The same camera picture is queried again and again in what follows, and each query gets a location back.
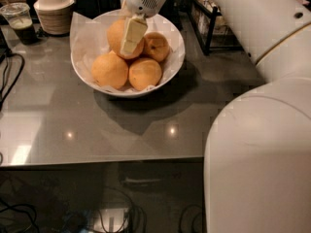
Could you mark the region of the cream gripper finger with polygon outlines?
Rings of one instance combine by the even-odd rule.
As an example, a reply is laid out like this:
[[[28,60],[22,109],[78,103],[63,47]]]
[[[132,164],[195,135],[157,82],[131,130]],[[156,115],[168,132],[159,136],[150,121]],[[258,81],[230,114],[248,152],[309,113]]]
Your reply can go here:
[[[121,54],[133,54],[148,29],[147,21],[142,16],[128,17],[125,20],[121,39]]]

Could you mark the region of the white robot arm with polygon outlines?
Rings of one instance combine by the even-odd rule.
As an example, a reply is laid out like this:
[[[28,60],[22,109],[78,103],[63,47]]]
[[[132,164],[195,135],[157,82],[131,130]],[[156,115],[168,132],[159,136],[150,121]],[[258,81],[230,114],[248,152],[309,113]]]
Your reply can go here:
[[[265,83],[210,128],[207,233],[311,233],[311,12],[297,0],[213,1]]]

